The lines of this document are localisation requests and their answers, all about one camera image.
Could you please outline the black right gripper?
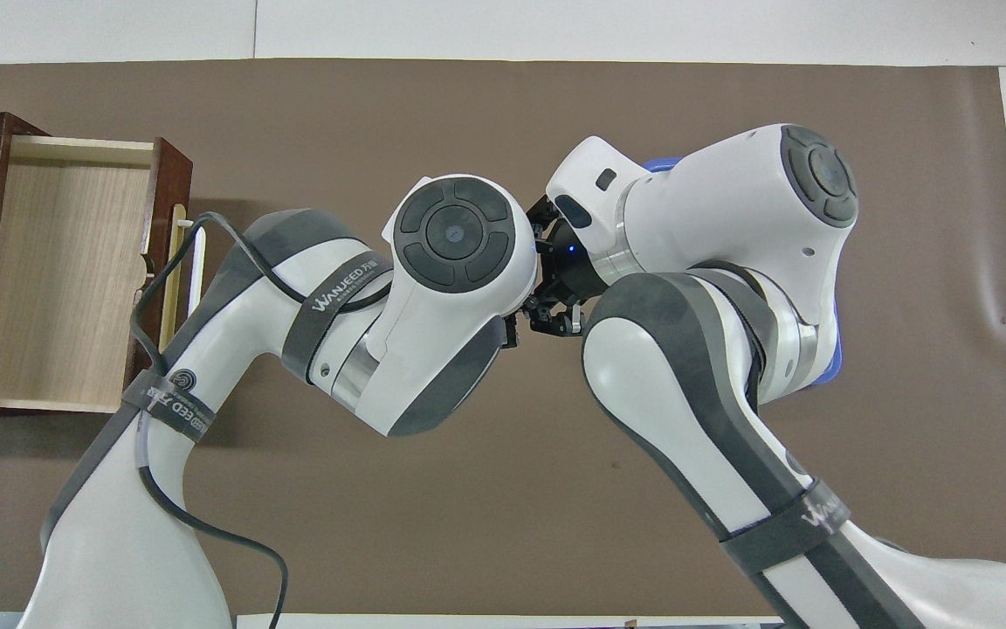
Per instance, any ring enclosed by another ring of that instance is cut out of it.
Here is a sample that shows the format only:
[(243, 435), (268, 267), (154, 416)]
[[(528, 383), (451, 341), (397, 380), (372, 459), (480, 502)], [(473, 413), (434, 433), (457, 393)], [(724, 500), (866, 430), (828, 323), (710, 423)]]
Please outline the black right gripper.
[(586, 300), (607, 289), (590, 261), (586, 248), (574, 228), (548, 197), (541, 197), (526, 212), (540, 255), (540, 300)]

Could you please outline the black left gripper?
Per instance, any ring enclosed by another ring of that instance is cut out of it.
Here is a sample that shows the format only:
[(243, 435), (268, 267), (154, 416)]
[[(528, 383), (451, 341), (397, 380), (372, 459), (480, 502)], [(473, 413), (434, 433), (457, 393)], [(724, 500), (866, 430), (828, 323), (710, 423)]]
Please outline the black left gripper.
[[(584, 300), (540, 300), (531, 295), (523, 303), (523, 314), (528, 319), (528, 326), (535, 333), (554, 335), (555, 337), (582, 337)], [(503, 319), (506, 328), (506, 341), (503, 348), (519, 346), (518, 315), (509, 314)]]

